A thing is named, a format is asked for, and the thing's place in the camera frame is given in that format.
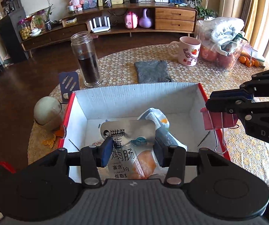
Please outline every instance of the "snack bag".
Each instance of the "snack bag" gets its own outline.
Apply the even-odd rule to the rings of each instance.
[[[102,137],[111,136],[114,148],[108,162],[113,179],[147,179],[159,167],[153,153],[155,123],[152,120],[105,122]]]

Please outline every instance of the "wooden drawer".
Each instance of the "wooden drawer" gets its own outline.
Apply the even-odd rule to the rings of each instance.
[[[43,34],[38,37],[31,38],[29,40],[23,41],[22,44],[24,46],[25,51],[29,51],[33,48],[44,46],[51,42],[51,38],[48,34]]]
[[[174,8],[156,8],[155,18],[156,19],[176,19],[195,21],[196,11],[174,9]]]
[[[155,19],[156,30],[171,30],[171,31],[194,31],[194,22],[174,20],[174,19]]]
[[[81,31],[87,31],[86,24],[72,25],[56,30],[54,32],[50,32],[50,38],[52,41],[70,39],[72,35]]]

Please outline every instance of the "white router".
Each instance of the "white router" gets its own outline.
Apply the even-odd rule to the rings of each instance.
[[[98,32],[102,32],[102,31],[108,31],[110,29],[109,17],[104,16],[105,26],[102,26],[101,17],[99,17],[98,19],[99,19],[99,27],[97,27],[97,25],[96,25],[96,19],[95,18],[93,18],[94,27],[93,27],[92,21],[91,20],[89,21],[91,31],[93,33],[98,33]]]

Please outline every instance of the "white box on shelf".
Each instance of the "white box on shelf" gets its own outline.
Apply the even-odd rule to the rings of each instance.
[[[153,107],[166,115],[170,122],[171,134],[185,144],[189,152],[198,152],[201,147],[214,150],[214,132],[211,130],[205,138],[209,131],[204,129],[200,112],[206,101],[207,96],[202,85],[187,82],[122,85],[75,91],[71,95],[63,121],[67,130],[66,137],[60,140],[59,148],[64,147],[68,152],[77,152],[75,146],[81,149],[95,142],[103,142],[99,127],[106,120],[137,119]],[[218,130],[217,134],[217,150],[222,152],[221,130]],[[230,160],[228,152],[224,157]],[[98,170],[102,180],[109,178],[105,169]],[[80,167],[70,167],[69,176],[75,182],[81,183]],[[186,182],[190,182],[196,176],[196,167],[186,167]]]
[[[68,24],[74,24],[74,23],[76,23],[77,22],[77,18],[74,18],[74,19],[71,19],[71,20],[68,20],[68,21],[66,21],[66,24],[68,25]]]

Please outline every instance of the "white plate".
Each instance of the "white plate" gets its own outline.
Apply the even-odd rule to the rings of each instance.
[[[36,33],[31,33],[30,36],[31,36],[31,37],[38,36],[39,33],[41,33],[41,32],[42,32],[42,29],[39,29]]]

